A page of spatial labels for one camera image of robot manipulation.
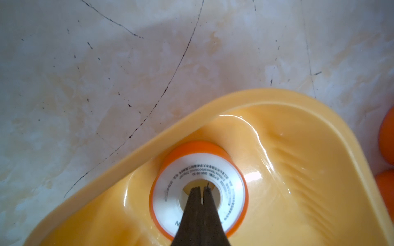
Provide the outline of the yellow plastic storage box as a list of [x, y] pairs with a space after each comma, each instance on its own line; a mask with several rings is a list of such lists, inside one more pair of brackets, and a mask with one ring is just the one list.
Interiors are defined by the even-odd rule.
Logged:
[[175, 147], [208, 141], [241, 170], [249, 203], [233, 246], [391, 246], [394, 225], [348, 125], [295, 92], [254, 89], [208, 103], [70, 196], [27, 246], [168, 246], [149, 195]]

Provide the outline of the orange tape roll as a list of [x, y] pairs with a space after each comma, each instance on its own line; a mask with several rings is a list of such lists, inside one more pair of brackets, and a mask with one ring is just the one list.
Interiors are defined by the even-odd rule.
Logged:
[[151, 187], [149, 211], [159, 231], [173, 240], [184, 213], [186, 187], [213, 187], [221, 225], [230, 237], [242, 224], [248, 209], [249, 192], [244, 175], [231, 156], [219, 145], [190, 141], [171, 150]]
[[386, 113], [379, 129], [379, 150], [384, 160], [394, 165], [394, 108]]

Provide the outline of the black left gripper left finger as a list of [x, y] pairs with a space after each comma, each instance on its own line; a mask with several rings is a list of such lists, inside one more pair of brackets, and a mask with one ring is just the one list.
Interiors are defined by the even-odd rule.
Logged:
[[192, 188], [172, 246], [199, 246], [201, 243], [201, 187]]

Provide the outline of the orange tape roll mid right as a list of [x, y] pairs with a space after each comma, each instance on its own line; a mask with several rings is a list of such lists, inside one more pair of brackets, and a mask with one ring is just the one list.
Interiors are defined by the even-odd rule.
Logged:
[[387, 170], [375, 176], [385, 206], [394, 221], [394, 170]]

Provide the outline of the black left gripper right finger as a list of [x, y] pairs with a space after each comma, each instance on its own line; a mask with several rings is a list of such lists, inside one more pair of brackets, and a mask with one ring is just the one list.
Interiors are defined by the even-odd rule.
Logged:
[[223, 230], [209, 184], [203, 190], [202, 246], [230, 246]]

